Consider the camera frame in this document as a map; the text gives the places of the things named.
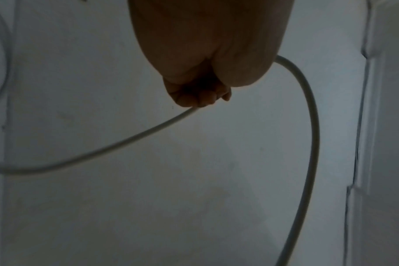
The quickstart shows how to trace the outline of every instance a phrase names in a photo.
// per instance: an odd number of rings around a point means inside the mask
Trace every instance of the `fist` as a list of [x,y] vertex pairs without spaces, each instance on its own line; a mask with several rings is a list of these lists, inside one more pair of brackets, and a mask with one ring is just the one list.
[[142,51],[182,107],[229,101],[273,63],[293,0],[129,0]]

